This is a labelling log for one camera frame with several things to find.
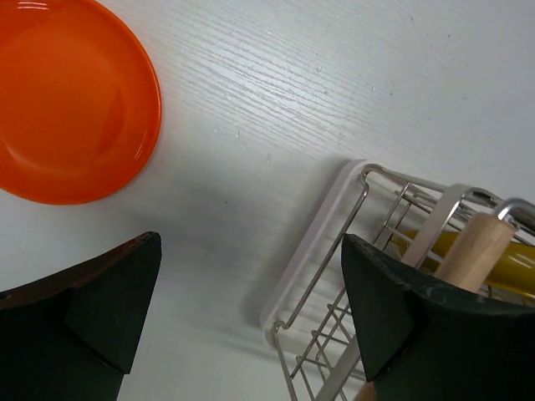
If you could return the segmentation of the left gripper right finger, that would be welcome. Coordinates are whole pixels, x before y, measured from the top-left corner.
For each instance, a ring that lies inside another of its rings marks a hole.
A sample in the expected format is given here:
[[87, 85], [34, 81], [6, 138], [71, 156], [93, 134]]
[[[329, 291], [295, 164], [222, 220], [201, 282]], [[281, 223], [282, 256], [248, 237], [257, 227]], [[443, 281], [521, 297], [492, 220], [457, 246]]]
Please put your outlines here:
[[534, 311], [462, 290], [345, 235], [341, 266], [379, 400], [531, 400]]

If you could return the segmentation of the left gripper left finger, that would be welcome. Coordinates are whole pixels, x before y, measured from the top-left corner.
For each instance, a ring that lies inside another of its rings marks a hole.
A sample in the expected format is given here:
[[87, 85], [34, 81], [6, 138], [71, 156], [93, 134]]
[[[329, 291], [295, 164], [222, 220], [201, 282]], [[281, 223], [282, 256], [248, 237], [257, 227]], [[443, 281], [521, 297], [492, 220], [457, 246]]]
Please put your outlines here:
[[146, 232], [1, 294], [3, 400], [115, 400], [130, 374], [161, 266]]

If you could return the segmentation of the yellow plate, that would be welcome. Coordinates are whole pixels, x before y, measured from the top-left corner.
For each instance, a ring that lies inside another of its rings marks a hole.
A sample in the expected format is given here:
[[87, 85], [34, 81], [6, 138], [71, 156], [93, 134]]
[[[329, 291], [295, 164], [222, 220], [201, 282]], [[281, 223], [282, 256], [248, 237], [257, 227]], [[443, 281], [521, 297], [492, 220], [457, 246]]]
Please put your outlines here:
[[[441, 258], [450, 250], [458, 232], [443, 231], [421, 264], [424, 272], [434, 273]], [[487, 276], [485, 283], [534, 301], [534, 247], [512, 242]]]

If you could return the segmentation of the orange plate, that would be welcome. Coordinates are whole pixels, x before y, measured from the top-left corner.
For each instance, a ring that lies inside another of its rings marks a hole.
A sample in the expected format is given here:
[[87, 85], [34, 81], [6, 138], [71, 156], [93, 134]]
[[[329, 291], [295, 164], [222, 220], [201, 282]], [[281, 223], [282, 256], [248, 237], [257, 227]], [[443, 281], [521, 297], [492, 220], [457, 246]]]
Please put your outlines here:
[[1, 4], [1, 187], [78, 205], [127, 186], [161, 128], [160, 86], [127, 25], [96, 1]]

